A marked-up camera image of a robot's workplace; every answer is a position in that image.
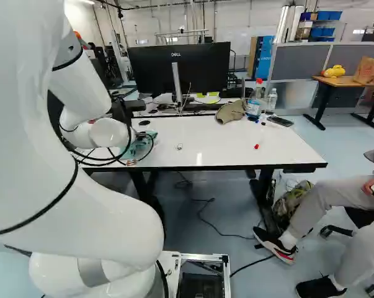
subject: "desk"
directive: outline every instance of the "desk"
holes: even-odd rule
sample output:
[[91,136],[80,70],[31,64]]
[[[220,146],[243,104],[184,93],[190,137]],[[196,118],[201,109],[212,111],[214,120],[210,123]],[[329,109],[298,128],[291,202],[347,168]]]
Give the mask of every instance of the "desk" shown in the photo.
[[[320,120],[322,119],[324,110],[326,109],[327,104],[329,103],[330,97],[332,93],[336,90],[336,88],[345,88],[345,87],[355,87],[355,88],[362,88],[362,87],[374,87],[373,83],[369,84],[360,84],[358,82],[355,82],[352,80],[352,76],[341,76],[340,78],[325,78],[323,76],[313,76],[314,80],[319,81],[319,88],[324,89],[324,98],[322,99],[318,111],[315,115],[315,118],[308,114],[303,114],[305,118],[307,118],[309,121],[311,121],[314,125],[317,126],[320,130],[325,130],[326,128],[323,126],[322,123],[320,123]],[[374,128],[374,104],[372,106],[372,109],[370,110],[370,113],[367,118],[364,118],[360,115],[357,115],[355,113],[351,114],[356,119],[361,120],[362,122],[365,122],[367,125]]]
[[[251,188],[262,212],[265,225],[278,232],[267,202],[275,169],[290,169],[311,173],[325,168],[327,163],[291,128],[267,123],[266,126],[248,121],[245,117],[220,125],[214,116],[151,118],[147,126],[138,125],[141,119],[132,119],[137,131],[155,130],[158,139],[152,152],[133,166],[112,163],[103,167],[84,166],[85,171],[128,171],[140,199],[150,205],[159,203],[152,196],[153,181],[160,171],[224,171],[259,169],[258,180],[251,180]],[[119,154],[118,148],[112,149]],[[93,157],[110,158],[106,148],[96,149]],[[154,178],[145,181],[143,172]]]

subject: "yellow object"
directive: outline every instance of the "yellow object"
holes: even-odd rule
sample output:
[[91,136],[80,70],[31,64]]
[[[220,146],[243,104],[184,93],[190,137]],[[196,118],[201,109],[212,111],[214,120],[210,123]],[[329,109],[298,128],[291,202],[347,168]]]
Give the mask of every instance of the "yellow object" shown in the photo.
[[338,78],[345,75],[345,69],[341,65],[334,65],[332,68],[325,70],[322,75],[327,78]]

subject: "gray pants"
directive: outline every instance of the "gray pants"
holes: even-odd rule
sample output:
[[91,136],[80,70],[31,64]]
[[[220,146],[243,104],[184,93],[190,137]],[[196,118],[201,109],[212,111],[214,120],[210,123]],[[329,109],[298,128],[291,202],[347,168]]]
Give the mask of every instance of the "gray pants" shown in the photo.
[[[374,196],[360,188],[373,176],[318,182],[305,196],[290,221],[288,231],[301,238],[332,206],[374,210]],[[348,287],[374,273],[374,222],[361,228],[351,239],[334,277]]]

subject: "black sneaker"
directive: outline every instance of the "black sneaker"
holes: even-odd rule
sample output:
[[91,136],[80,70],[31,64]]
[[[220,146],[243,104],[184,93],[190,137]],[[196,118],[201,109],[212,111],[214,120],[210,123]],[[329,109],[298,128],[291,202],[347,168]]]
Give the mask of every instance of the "black sneaker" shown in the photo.
[[299,298],[331,298],[344,295],[347,289],[338,291],[328,276],[301,282],[296,286]]
[[276,237],[262,228],[254,227],[253,234],[263,247],[270,250],[275,256],[280,258],[286,264],[292,265],[297,251],[296,246],[291,250],[286,249],[283,243]]

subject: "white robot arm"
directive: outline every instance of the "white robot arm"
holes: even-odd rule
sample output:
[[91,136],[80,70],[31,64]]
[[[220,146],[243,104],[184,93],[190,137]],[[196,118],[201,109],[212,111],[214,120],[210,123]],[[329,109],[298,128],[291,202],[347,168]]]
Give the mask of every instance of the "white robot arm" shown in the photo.
[[0,1],[0,242],[34,252],[30,275],[50,297],[145,297],[163,248],[159,216],[79,170],[48,118],[50,84],[75,145],[127,141],[112,120],[84,127],[110,107],[87,56],[52,73],[70,32],[62,0]]

